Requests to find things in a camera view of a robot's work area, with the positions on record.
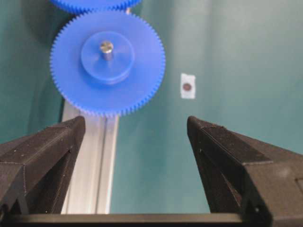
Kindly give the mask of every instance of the green backdrop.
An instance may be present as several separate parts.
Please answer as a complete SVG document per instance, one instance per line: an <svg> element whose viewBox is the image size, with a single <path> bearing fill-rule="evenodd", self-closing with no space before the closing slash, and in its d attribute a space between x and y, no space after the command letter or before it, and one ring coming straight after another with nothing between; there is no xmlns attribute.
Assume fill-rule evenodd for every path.
<svg viewBox="0 0 303 227"><path fill-rule="evenodd" d="M143 0L167 67L143 109L119 124L113 213L208 212L186 120L195 115L303 153L303 1ZM49 51L71 16L46 0L0 0L0 142L58 122ZM180 74L196 99L180 97Z"/></svg>

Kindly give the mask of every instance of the metal shaft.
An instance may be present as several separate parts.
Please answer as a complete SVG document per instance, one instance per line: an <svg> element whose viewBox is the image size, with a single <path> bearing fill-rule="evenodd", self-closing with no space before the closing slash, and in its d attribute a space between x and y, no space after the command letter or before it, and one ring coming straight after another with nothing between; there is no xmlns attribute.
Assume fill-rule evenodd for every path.
<svg viewBox="0 0 303 227"><path fill-rule="evenodd" d="M110 41L104 41L101 43L100 50L103 59L110 61L113 59L113 49L114 45Z"/></svg>

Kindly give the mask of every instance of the sticker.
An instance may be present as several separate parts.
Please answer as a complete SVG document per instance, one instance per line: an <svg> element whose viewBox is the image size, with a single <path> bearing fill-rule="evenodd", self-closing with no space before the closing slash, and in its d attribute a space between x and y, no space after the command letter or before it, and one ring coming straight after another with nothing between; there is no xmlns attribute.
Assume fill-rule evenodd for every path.
<svg viewBox="0 0 303 227"><path fill-rule="evenodd" d="M196 77L194 75L181 74L181 98L196 98Z"/></svg>

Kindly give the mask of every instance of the blue gear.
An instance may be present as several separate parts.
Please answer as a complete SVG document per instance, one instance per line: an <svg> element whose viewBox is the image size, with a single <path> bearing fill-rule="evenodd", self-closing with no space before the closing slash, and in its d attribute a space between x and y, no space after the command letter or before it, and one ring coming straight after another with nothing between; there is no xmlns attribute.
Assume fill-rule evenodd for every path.
<svg viewBox="0 0 303 227"><path fill-rule="evenodd" d="M100 44L112 42L113 59L102 58ZM54 83L78 109L111 117L131 113L157 92L165 53L154 29L120 11L77 16L56 37L50 58Z"/></svg>
<svg viewBox="0 0 303 227"><path fill-rule="evenodd" d="M80 14L96 10L126 10L141 0L50 0L57 7L72 13Z"/></svg>

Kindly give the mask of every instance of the gear teeth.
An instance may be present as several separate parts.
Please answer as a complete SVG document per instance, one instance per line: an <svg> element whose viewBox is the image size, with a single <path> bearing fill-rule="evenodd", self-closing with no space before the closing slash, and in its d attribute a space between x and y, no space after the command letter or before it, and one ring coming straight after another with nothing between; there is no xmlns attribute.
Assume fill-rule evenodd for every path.
<svg viewBox="0 0 303 227"><path fill-rule="evenodd" d="M141 0L133 0L131 2L140 2ZM142 98L141 100L139 100L134 106L130 106L130 107L127 107L127 108L124 108L124 109L121 109L120 111L116 111L116 112L107 112L107 111L92 111L92 110L88 110L84 107L82 107L81 105L79 105L78 103L70 100L65 92L62 90L62 88L59 86L58 84L58 81L56 79L56 76L54 74L54 68L53 68L53 59L54 59L54 50L56 49L56 46L57 46L57 42L58 40L60 39L61 35L64 33L64 31L66 29L68 29L69 25L72 24L73 22L75 22L76 20L80 19L81 17L84 17L86 14L90 14L91 12L85 12L84 14L81 14L81 15L78 15L76 16L75 18L73 18L71 21L69 21L61 30L60 32L58 33L58 35L56 36L54 42L53 42L53 45L52 45L52 48L51 48L51 51L50 51L50 72L51 72L51 75L52 75L52 78L53 78L53 82L54 84L56 85L57 89L59 90L59 92L61 93L61 95L64 97L64 99L66 101L68 101L72 106L76 107L77 109L79 109L81 112L84 112L86 114L89 114L89 115L94 115L94 116L101 116L101 117L115 117L115 116L125 116L125 115L128 115L128 114L131 114L139 109L141 109L143 106L145 106L154 96L155 94L157 93L157 91L159 90L161 84L162 84L162 81L163 81L163 78L164 78L164 74L165 74L165 67L166 67L166 56L165 56L165 48L162 44L162 41L160 39L160 37L158 36L157 32L154 30L154 28L148 24L144 19L142 19L141 17L137 16L137 15L134 15L134 14L129 14L128 16L131 16L131 17L135 17L137 19L139 19L141 22L143 22L145 25L147 25L151 31L154 33L154 35L157 37L157 40L159 41L159 44L160 44L160 50L161 50L161 55L162 55L162 65L161 65L161 71L160 71L160 77L155 85L155 87L152 89L152 91L144 98Z"/></svg>
<svg viewBox="0 0 303 227"><path fill-rule="evenodd" d="M50 0L50 2L56 5L58 8L67 11L71 14L81 14L85 12L94 12L99 10L125 11L127 8L131 8L139 4L142 0L125 0L124 2L119 3L117 5L113 4L112 6L99 7L99 8L88 7L88 3L87 3L88 1L91 0L83 0L83 4L79 6L79 5L73 5L66 0Z"/></svg>

